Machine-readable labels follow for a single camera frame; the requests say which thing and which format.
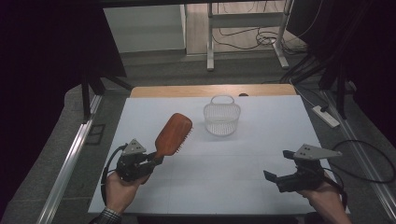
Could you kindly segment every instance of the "desk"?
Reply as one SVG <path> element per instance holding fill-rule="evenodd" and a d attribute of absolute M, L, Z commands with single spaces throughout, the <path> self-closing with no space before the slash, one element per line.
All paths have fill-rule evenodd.
<path fill-rule="evenodd" d="M 242 108 L 236 132 L 216 137 L 205 130 L 202 111 L 213 94 L 225 91 L 234 96 L 241 92 L 250 96 L 234 97 Z M 297 150 L 303 143 L 319 146 L 304 104 L 291 85 L 146 87 L 135 88 L 131 95 L 107 158 L 132 138 L 148 153 L 154 151 L 155 137 L 175 112 L 189 117 L 193 130 L 183 148 L 176 155 L 165 157 L 155 169 L 126 213 L 268 216 L 314 211 L 300 195 L 279 193 L 276 185 L 262 174 L 266 169 L 277 175 L 290 175 L 295 172 L 295 164 L 283 158 L 282 150 Z M 326 161 L 322 165 L 330 167 Z M 103 207 L 98 185 L 89 212 L 99 213 Z"/>

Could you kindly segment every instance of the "human hand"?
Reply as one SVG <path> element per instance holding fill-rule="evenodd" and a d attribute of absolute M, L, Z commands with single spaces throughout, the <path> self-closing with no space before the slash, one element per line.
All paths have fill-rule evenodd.
<path fill-rule="evenodd" d="M 307 198 L 309 203 L 328 223 L 351 223 L 341 202 L 338 190 L 330 184 L 323 182 L 315 190 L 305 189 L 297 191 L 297 193 Z"/>
<path fill-rule="evenodd" d="M 122 214 L 132 203 L 139 186 L 149 178 L 143 176 L 135 181 L 121 180 L 117 172 L 113 172 L 106 179 L 106 207 Z"/>

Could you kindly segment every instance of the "black cable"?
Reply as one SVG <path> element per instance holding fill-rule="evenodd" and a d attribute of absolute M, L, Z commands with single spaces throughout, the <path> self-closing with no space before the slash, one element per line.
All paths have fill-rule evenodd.
<path fill-rule="evenodd" d="M 114 157 L 116 156 L 116 154 L 121 151 L 124 150 L 126 147 L 128 146 L 128 144 L 125 144 L 124 146 L 118 147 L 113 154 L 111 154 L 110 159 L 108 159 L 107 164 L 105 166 L 105 169 L 102 172 L 102 179 L 101 179 L 101 192 L 102 192 L 102 200 L 106 205 L 106 179 L 107 179 L 107 174 L 108 174 L 108 167 L 110 166 L 110 163 L 113 161 Z"/>
<path fill-rule="evenodd" d="M 256 2 L 253 2 L 253 7 L 250 9 L 250 10 L 248 10 L 247 12 L 250 12 L 251 10 L 253 10 L 253 8 L 254 8 L 254 6 L 256 5 Z"/>
<path fill-rule="evenodd" d="M 220 45 L 225 45 L 225 46 L 230 46 L 230 47 L 233 47 L 233 48 L 236 48 L 236 49 L 255 49 L 255 48 L 257 48 L 258 46 L 267 46 L 267 45 L 272 45 L 272 41 L 270 41 L 270 42 L 268 42 L 268 43 L 262 43 L 264 40 L 267 40 L 267 39 L 276 39 L 275 37 L 269 37 L 269 36 L 262 36 L 261 34 L 265 34 L 265 33 L 268 33 L 268 34 L 275 34 L 276 35 L 276 33 L 274 33 L 274 32 L 269 32 L 269 31 L 262 31 L 262 32 L 260 32 L 260 29 L 261 28 L 253 28 L 253 29 L 250 29 L 250 30 L 258 30 L 257 31 L 257 35 L 256 35 L 256 41 L 257 41 L 257 45 L 256 46 L 254 46 L 254 47 L 250 47 L 250 48 L 241 48 L 241 47 L 237 47 L 237 46 L 235 46 L 235 45 L 232 45 L 232 44 L 227 44 L 227 43 L 221 43 L 221 42 L 219 42 L 213 35 L 212 35 L 212 38 L 213 38 L 213 40 L 216 42 L 216 43 L 218 43 L 218 44 L 220 44 Z"/>
<path fill-rule="evenodd" d="M 258 44 L 258 45 L 254 46 L 254 47 L 251 47 L 251 48 L 240 48 L 240 47 L 237 47 L 237 46 L 232 45 L 232 44 L 221 43 L 221 42 L 219 42 L 213 35 L 212 35 L 212 38 L 213 38 L 213 40 L 214 40 L 216 43 L 218 43 L 218 44 L 220 44 L 220 45 L 230 46 L 230 47 L 233 47 L 233 48 L 236 48 L 236 49 L 255 49 L 255 48 L 257 48 L 258 46 L 261 45 L 261 44 Z"/>
<path fill-rule="evenodd" d="M 378 152 L 379 154 L 381 154 L 381 155 L 385 158 L 385 160 L 387 160 L 387 162 L 389 163 L 389 166 L 391 167 L 392 172 L 393 172 L 392 178 L 390 178 L 390 179 L 388 179 L 388 180 L 373 180 L 373 179 L 369 179 L 369 178 L 366 178 L 366 177 L 362 177 L 362 176 L 359 176 L 359 175 L 352 174 L 351 172 L 347 171 L 346 169 L 341 168 L 340 166 L 337 166 L 337 165 L 335 165 L 334 163 L 332 163 L 332 162 L 329 161 L 329 164 L 330 164 L 330 165 L 332 165 L 333 167 L 335 167 L 335 168 L 339 169 L 340 171 L 346 173 L 347 175 L 353 176 L 353 177 L 358 178 L 358 179 L 360 179 L 360 180 L 365 180 L 365 181 L 368 181 L 368 182 L 373 182 L 373 183 L 376 183 L 376 184 L 389 184 L 389 183 L 392 183 L 393 181 L 395 181 L 395 179 L 396 179 L 396 169 L 395 169 L 395 166 L 393 165 L 392 161 L 388 158 L 388 156 L 387 156 L 384 152 L 382 152 L 380 149 L 378 149 L 377 147 L 375 147 L 375 146 L 373 146 L 373 145 L 371 145 L 371 144 L 369 144 L 369 143 L 366 143 L 366 142 L 364 142 L 364 141 L 361 141 L 361 140 L 348 139 L 348 140 L 345 140 L 345 141 L 342 141 L 342 142 L 339 142 L 338 144 L 336 144 L 336 145 L 332 148 L 332 150 L 335 150 L 336 148 L 338 148 L 339 146 L 343 145 L 344 143 L 362 143 L 362 144 L 365 144 L 365 145 L 369 146 L 369 147 L 372 148 L 373 150 L 377 151 L 377 152 Z"/>
<path fill-rule="evenodd" d="M 268 1 L 265 1 L 264 10 L 262 12 L 265 12 L 265 9 L 267 8 L 267 2 Z"/>
<path fill-rule="evenodd" d="M 321 111 L 321 112 L 326 111 L 326 109 L 329 107 L 329 103 L 328 103 L 325 99 L 323 99 L 321 96 L 319 96 L 319 94 L 317 94 L 316 92 L 309 90 L 308 88 L 305 88 L 305 87 L 303 87 L 303 86 L 301 86 L 301 85 L 299 85 L 299 87 L 301 87 L 301 88 L 304 89 L 305 91 L 309 91 L 309 92 L 315 94 L 315 95 L 325 104 L 324 106 L 321 107 L 320 111 Z"/>
<path fill-rule="evenodd" d="M 253 31 L 253 30 L 257 30 L 257 29 L 260 29 L 260 28 L 256 27 L 256 28 L 251 28 L 251 29 L 247 29 L 247 30 L 243 30 L 243 31 L 235 32 L 235 33 L 230 33 L 230 34 L 223 34 L 223 33 L 221 32 L 221 28 L 219 28 L 219 31 L 220 31 L 220 34 L 221 34 L 221 35 L 229 36 L 229 35 L 239 35 L 239 34 L 242 34 L 242 33 L 244 33 L 244 32 Z"/>

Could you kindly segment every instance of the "white table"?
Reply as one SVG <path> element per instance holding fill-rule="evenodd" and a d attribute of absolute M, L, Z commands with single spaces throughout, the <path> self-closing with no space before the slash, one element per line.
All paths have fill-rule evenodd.
<path fill-rule="evenodd" d="M 294 161 L 283 158 L 282 150 L 296 151 L 304 143 L 320 147 L 300 96 L 236 97 L 242 113 L 236 132 L 228 137 L 216 137 L 205 129 L 203 108 L 210 99 L 127 99 L 109 155 L 133 138 L 148 153 L 154 151 L 155 138 L 176 112 L 192 120 L 193 130 L 179 153 L 165 157 L 163 164 L 156 167 L 125 212 L 136 215 L 313 212 L 306 199 L 295 192 L 279 193 L 276 184 L 265 180 L 262 173 L 267 170 L 278 176 L 291 175 L 296 171 Z M 113 168 L 117 159 L 112 162 Z M 321 163 L 330 168 L 327 161 Z M 103 208 L 98 183 L 89 212 L 100 213 Z"/>

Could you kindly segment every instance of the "basket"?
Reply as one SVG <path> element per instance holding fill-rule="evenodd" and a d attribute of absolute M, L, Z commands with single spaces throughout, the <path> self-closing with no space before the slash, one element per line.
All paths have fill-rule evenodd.
<path fill-rule="evenodd" d="M 218 97 L 229 97 L 233 101 L 228 104 L 213 103 L 213 100 Z M 205 127 L 216 136 L 228 136 L 235 132 L 240 114 L 241 107 L 234 103 L 231 95 L 216 95 L 210 104 L 204 107 Z"/>

